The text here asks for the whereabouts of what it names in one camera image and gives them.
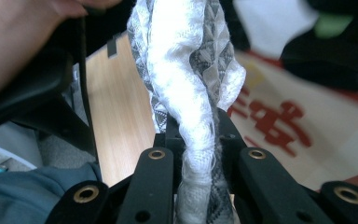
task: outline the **black plastic part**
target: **black plastic part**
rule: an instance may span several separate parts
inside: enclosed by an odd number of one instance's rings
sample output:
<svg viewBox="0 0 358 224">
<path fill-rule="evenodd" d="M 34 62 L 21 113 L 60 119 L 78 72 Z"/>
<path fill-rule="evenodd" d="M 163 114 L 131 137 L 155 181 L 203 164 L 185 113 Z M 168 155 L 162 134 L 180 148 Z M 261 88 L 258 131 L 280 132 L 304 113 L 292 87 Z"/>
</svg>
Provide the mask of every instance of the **black plastic part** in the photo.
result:
<svg viewBox="0 0 358 224">
<path fill-rule="evenodd" d="M 124 198 L 126 197 L 131 179 L 132 175 L 118 182 L 109 189 L 109 201 L 106 206 L 109 208 L 110 213 L 107 214 L 107 217 L 104 218 L 104 223 L 117 222 L 118 214 L 120 213 L 121 205 L 123 204 Z"/>
<path fill-rule="evenodd" d="M 322 185 L 320 199 L 335 223 L 358 223 L 358 187 L 341 181 L 327 182 Z"/>
<path fill-rule="evenodd" d="M 255 159 L 251 152 L 265 158 Z M 262 223 L 333 223 L 265 149 L 243 149 L 239 167 L 262 214 Z"/>
<path fill-rule="evenodd" d="M 98 189 L 98 195 L 95 199 L 87 203 L 78 203 L 75 201 L 75 195 L 82 188 L 93 186 Z M 89 197 L 87 190 L 83 191 L 84 196 Z M 68 189 L 60 201 L 54 206 L 46 221 L 47 224 L 65 223 L 104 223 L 106 217 L 106 204 L 108 199 L 108 187 L 99 181 L 85 181 L 74 185 Z"/>
<path fill-rule="evenodd" d="M 127 30 L 127 21 L 134 6 L 133 0 L 122 0 L 118 5 L 108 8 L 104 14 L 89 15 L 86 23 L 86 52 L 90 56 L 93 52 L 103 47 L 114 35 Z M 78 54 L 78 32 L 76 31 L 78 20 L 63 22 L 54 32 L 46 47 L 58 47 L 67 50 L 74 57 L 74 63 L 81 60 Z"/>
<path fill-rule="evenodd" d="M 110 58 L 112 56 L 117 55 L 117 38 L 120 35 L 115 35 L 111 40 L 107 42 L 107 57 Z"/>
<path fill-rule="evenodd" d="M 218 116 L 220 120 L 219 132 L 222 134 L 220 135 L 220 142 L 223 147 L 223 172 L 228 182 L 228 186 L 231 189 L 230 183 L 232 182 L 232 172 L 235 164 L 237 164 L 238 162 L 240 151 L 242 148 L 246 147 L 246 144 L 243 142 L 241 134 L 238 132 L 237 128 L 231 121 L 231 118 L 228 116 L 226 111 L 219 109 Z M 182 155 L 186 149 L 186 144 L 179 133 L 178 123 L 170 115 L 168 115 L 167 117 L 166 130 L 167 131 L 165 133 L 165 147 L 172 151 L 174 157 L 173 186 L 174 191 L 176 192 L 182 180 Z"/>
<path fill-rule="evenodd" d="M 44 133 L 52 133 L 93 156 L 96 154 L 91 129 L 61 96 L 13 121 Z"/>
<path fill-rule="evenodd" d="M 173 154 L 166 148 L 145 150 L 132 175 L 117 223 L 172 223 Z"/>
<path fill-rule="evenodd" d="M 156 133 L 153 147 L 165 147 L 165 133 Z"/>
<path fill-rule="evenodd" d="M 98 161 L 98 154 L 97 154 L 97 145 L 95 142 L 94 137 L 94 128 L 91 118 L 91 108 L 90 108 L 90 102 L 89 102 L 89 91 L 87 87 L 87 69 L 86 69 L 86 56 L 87 56 L 87 38 L 86 38 L 86 21 L 85 18 L 82 18 L 78 21 L 79 25 L 77 26 L 77 32 L 79 35 L 78 38 L 78 46 L 79 46 L 79 82 L 80 82 L 80 89 L 81 89 L 81 98 L 83 100 L 83 108 L 84 112 L 86 114 L 87 122 L 89 124 L 89 137 L 87 138 L 87 145 L 91 150 L 91 155 L 93 155 Z"/>
<path fill-rule="evenodd" d="M 220 4 L 225 12 L 225 20 L 232 45 L 238 50 L 249 50 L 251 45 L 233 5 L 233 0 L 221 0 Z"/>
<path fill-rule="evenodd" d="M 89 13 L 89 16 L 103 16 L 106 13 L 106 9 L 94 8 L 94 7 L 84 7 Z"/>
<path fill-rule="evenodd" d="M 243 199 L 239 195 L 235 195 L 234 206 L 237 211 L 238 218 L 241 223 L 257 224 L 262 223 L 262 216 L 257 209 L 257 205 L 252 197 Z"/>
<path fill-rule="evenodd" d="M 307 2 L 317 10 L 358 15 L 358 0 L 307 0 Z"/>
<path fill-rule="evenodd" d="M 61 94 L 72 78 L 72 58 L 67 52 L 61 49 L 42 51 L 0 93 L 0 124 Z"/>
</svg>

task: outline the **black metal bracket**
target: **black metal bracket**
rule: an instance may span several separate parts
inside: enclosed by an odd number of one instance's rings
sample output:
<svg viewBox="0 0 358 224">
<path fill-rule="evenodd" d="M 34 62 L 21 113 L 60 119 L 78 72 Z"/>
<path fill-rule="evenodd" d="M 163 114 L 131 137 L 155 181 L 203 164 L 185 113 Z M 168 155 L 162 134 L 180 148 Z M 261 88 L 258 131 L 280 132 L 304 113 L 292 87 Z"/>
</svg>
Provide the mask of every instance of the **black metal bracket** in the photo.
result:
<svg viewBox="0 0 358 224">
<path fill-rule="evenodd" d="M 328 182 L 306 189 L 262 148 L 247 147 L 219 111 L 223 168 L 241 223 L 358 223 L 358 187 Z M 173 223 L 173 197 L 181 181 L 185 143 L 173 118 L 156 134 L 132 176 L 112 188 L 86 181 L 69 189 L 47 223 Z"/>
</svg>

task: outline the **finger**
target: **finger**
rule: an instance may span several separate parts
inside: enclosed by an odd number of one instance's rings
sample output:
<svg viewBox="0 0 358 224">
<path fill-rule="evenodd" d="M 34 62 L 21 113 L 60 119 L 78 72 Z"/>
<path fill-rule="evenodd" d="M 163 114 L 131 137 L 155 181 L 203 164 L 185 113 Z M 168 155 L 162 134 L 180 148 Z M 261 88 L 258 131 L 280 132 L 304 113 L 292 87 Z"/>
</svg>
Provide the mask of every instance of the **finger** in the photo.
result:
<svg viewBox="0 0 358 224">
<path fill-rule="evenodd" d="M 79 18 L 88 13 L 77 1 L 73 0 L 52 0 L 48 1 L 55 12 L 63 18 Z"/>
<path fill-rule="evenodd" d="M 107 9 L 121 2 L 121 0 L 78 0 L 85 7 L 94 7 L 98 9 Z"/>
</svg>

